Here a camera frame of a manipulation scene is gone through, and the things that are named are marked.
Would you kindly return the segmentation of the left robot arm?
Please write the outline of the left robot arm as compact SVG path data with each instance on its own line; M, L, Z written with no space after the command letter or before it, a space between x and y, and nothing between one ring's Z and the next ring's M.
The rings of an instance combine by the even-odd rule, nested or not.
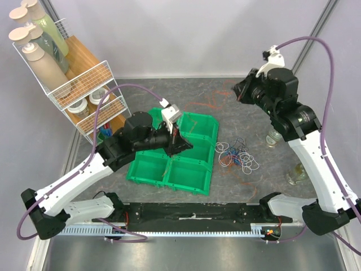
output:
M131 163L139 151L163 149L168 156L193 148L182 137L177 125L182 112L174 106L161 110L162 122L154 128L146 112L135 112L124 126L92 149L80 165L62 178L37 191L26 189L21 198L26 206L24 217L30 217L35 235L50 239L66 226L96 219L118 222L124 215L124 204L116 193L75 202L74 198L92 184Z

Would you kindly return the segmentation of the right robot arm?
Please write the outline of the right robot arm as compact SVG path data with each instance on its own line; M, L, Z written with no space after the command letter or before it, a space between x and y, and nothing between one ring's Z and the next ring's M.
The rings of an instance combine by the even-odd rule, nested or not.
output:
M278 216L302 221L314 234L331 233L360 214L360 198L350 188L322 142L322 125L315 112L298 102L298 78L287 68L267 75L250 70L233 86L237 101L255 104L296 153L316 191L316 198L295 198L274 192L261 199L258 215L264 222Z

